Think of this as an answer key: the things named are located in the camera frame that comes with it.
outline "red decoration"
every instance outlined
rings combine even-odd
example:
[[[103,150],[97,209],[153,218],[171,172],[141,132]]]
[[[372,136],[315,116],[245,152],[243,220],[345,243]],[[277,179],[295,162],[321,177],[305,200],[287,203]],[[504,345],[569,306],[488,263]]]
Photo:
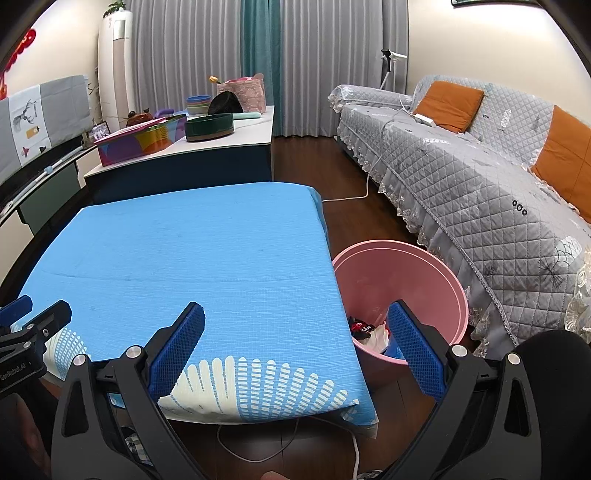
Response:
[[[21,40],[17,49],[14,51],[14,53],[10,57],[10,60],[8,60],[8,64],[6,65],[6,68],[4,69],[4,71],[0,72],[0,100],[4,100],[7,96],[7,93],[8,93],[8,88],[6,86],[6,83],[4,82],[4,74],[8,70],[10,70],[10,68],[17,61],[18,56],[22,52],[24,52],[26,48],[30,47],[36,38],[37,38],[37,32],[34,29],[30,29],[27,32],[27,35],[25,35],[25,37]]]

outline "table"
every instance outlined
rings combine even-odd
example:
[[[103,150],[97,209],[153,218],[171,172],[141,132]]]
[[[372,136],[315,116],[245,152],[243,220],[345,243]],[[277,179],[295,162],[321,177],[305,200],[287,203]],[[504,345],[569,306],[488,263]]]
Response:
[[[234,133],[203,142],[182,138],[151,155],[85,175],[96,205],[158,193],[273,180],[271,156],[274,107],[261,118],[235,120]]]
[[[69,303],[72,322],[45,354],[64,379],[76,355],[117,358],[196,301],[205,332],[159,402],[169,419],[250,423],[353,407],[342,420],[371,434],[377,419],[326,233],[318,193],[292,183],[89,206],[29,275],[21,294],[34,310],[17,326]]]

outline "power strip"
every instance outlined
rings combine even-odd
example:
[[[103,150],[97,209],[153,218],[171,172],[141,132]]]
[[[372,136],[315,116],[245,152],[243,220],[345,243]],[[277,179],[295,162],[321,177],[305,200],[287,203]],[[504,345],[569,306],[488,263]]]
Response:
[[[428,125],[430,127],[434,127],[435,126],[435,122],[433,121],[433,119],[421,115],[420,113],[415,113],[414,114],[414,120],[416,122],[418,122],[419,124],[424,124],[424,125]]]

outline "stacked bowls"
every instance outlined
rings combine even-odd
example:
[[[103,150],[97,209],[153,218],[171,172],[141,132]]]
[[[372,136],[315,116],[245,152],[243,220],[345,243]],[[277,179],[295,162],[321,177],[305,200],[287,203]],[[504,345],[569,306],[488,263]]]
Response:
[[[211,95],[197,95],[187,98],[187,112],[189,116],[205,116],[212,102]]]

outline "picture frame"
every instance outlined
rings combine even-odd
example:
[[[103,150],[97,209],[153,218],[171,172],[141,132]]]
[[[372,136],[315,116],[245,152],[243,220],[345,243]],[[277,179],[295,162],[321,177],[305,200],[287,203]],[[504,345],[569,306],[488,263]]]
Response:
[[[454,7],[463,7],[465,5],[479,4],[525,4],[539,7],[540,4],[535,0],[452,0]]]
[[[101,122],[92,127],[92,129],[88,132],[88,138],[94,144],[95,142],[98,142],[110,134],[111,131],[109,130],[109,125],[107,125],[107,122]]]

